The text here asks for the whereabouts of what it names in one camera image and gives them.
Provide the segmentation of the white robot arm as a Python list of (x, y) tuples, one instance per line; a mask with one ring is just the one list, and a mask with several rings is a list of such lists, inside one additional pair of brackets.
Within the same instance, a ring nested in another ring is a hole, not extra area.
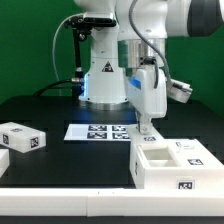
[(224, 24), (224, 0), (74, 0), (78, 22), (92, 35), (84, 101), (130, 102), (138, 131), (166, 114), (167, 99), (187, 102), (192, 89), (173, 80), (165, 58), (168, 37), (205, 37)]

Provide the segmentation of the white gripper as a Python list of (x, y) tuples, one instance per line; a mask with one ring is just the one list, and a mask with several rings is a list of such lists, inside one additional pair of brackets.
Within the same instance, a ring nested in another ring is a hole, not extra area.
[(158, 73), (153, 65), (138, 69), (128, 80), (127, 98), (141, 114), (139, 132), (150, 134), (151, 118), (161, 118), (167, 111), (166, 81), (162, 70)]

